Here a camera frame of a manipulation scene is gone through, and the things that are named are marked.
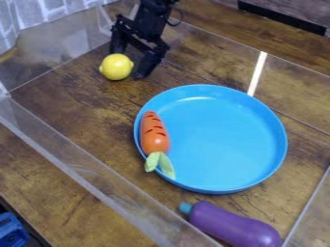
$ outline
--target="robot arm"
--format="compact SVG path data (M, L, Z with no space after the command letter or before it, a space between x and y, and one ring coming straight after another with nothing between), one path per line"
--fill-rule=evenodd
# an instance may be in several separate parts
M162 40L173 5L180 0L141 0L134 20L121 14L113 27L110 53L126 53L129 43L143 53L134 70L134 78L145 78L161 63L170 46ZM156 44L154 48L142 42Z

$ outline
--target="wooden table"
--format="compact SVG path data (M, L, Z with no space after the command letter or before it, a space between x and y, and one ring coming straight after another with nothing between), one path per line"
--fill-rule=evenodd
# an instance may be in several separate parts
M186 1L182 8L188 22L330 73L328 39L212 1ZM97 64L107 54L105 45L15 90L14 100L170 209L178 211L182 201L208 200L268 222L286 238L329 166L329 79L270 58L256 96L286 127L285 163L270 179L234 195L189 192L157 174L146 176L131 137L135 115L151 96L180 85L210 83L246 91L260 53L214 40L204 50L201 32L186 39L145 80L110 83L103 78ZM157 246L5 126L0 134L2 196L54 246Z

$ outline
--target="plastic plate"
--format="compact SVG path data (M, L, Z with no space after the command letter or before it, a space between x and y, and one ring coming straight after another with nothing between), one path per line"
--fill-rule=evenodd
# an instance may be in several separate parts
M257 185L280 168L286 132L273 110L256 97L216 85L173 88L150 99L134 123L139 145L141 118L156 111L170 136L172 183L206 194L234 193Z

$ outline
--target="yellow lemon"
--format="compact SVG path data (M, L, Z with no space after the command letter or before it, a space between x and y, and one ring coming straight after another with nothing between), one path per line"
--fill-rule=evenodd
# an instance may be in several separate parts
M134 62L125 54L109 55L99 67L101 73L111 80L123 80L129 77Z

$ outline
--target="toy vegetable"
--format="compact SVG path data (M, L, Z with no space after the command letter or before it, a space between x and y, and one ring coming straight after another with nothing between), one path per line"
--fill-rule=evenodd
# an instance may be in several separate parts
M147 155L146 172L153 172L161 165L164 173L176 178L172 162L166 156L170 149L170 137L166 126L158 114L147 111L141 120L141 148Z
M134 62L125 54L109 55L99 66L101 73L111 80L123 80L129 77Z
M181 212L189 215L192 224L234 247L280 247L277 230L265 222L242 217L214 204L201 201L193 206L182 203Z

